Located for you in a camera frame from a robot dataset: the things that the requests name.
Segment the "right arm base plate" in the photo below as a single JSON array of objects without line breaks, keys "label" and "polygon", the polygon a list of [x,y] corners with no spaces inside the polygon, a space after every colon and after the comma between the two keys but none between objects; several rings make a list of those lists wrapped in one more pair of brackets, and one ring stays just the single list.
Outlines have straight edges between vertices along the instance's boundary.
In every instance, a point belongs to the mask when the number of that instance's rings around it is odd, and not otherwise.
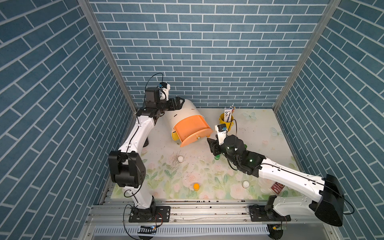
[{"label": "right arm base plate", "polygon": [[252,222],[290,222],[291,216],[281,216],[274,210],[266,210],[266,206],[249,206],[249,213]]}]

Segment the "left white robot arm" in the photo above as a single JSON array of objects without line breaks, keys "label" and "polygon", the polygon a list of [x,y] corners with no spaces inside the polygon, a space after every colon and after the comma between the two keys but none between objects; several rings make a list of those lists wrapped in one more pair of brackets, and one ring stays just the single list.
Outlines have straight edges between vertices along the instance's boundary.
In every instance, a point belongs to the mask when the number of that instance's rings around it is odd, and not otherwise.
[{"label": "left white robot arm", "polygon": [[138,109],[135,124],[123,145],[108,155],[112,182],[124,189],[124,197],[132,198],[136,207],[147,210],[154,206],[154,197],[144,187],[146,168],[141,159],[143,147],[148,145],[148,136],[157,120],[166,111],[180,110],[183,98],[170,98],[169,84],[146,88],[144,105]]}]

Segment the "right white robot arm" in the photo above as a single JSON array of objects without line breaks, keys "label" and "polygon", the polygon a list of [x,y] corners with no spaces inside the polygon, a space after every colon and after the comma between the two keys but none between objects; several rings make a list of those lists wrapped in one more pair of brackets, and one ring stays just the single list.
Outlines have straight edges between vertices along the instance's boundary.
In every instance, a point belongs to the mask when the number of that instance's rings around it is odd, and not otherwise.
[{"label": "right white robot arm", "polygon": [[319,177],[286,168],[264,155],[248,151],[244,142],[234,135],[208,138],[207,142],[213,155],[224,155],[240,172],[283,184],[303,194],[302,198],[293,199],[274,197],[271,209],[276,214],[310,215],[331,226],[343,225],[345,198],[335,176]]}]

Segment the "orange paint can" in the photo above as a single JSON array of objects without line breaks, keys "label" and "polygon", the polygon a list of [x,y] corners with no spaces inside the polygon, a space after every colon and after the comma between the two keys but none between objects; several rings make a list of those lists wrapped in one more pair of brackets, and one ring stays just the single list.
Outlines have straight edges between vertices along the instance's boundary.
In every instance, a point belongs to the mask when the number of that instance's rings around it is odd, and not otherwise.
[{"label": "orange paint can", "polygon": [[193,189],[194,191],[198,191],[200,189],[200,185],[198,183],[194,183]]}]

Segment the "orange top drawer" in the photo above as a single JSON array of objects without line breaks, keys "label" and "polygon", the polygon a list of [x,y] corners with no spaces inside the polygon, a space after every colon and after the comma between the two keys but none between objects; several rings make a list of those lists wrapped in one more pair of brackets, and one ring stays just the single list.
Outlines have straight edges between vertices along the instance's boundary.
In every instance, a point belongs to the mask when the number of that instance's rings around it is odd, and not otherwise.
[{"label": "orange top drawer", "polygon": [[201,115],[194,115],[178,122],[172,131],[172,139],[181,141],[181,147],[194,143],[201,138],[210,137],[213,130],[205,118]]}]

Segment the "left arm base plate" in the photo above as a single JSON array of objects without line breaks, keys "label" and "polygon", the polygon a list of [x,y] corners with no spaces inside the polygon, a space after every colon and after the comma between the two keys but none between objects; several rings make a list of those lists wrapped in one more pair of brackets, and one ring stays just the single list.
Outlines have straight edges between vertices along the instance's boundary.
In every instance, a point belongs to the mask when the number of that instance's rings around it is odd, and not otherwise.
[{"label": "left arm base plate", "polygon": [[129,215],[129,223],[168,223],[170,214],[170,206],[157,206],[149,209],[133,208]]}]

